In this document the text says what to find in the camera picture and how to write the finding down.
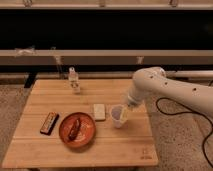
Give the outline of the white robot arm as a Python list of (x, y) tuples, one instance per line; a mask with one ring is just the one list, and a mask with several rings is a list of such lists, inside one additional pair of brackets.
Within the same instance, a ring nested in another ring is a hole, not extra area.
[(161, 67), (139, 69), (132, 76), (124, 104), (138, 107), (150, 92), (162, 94), (213, 119), (213, 87), (169, 79)]

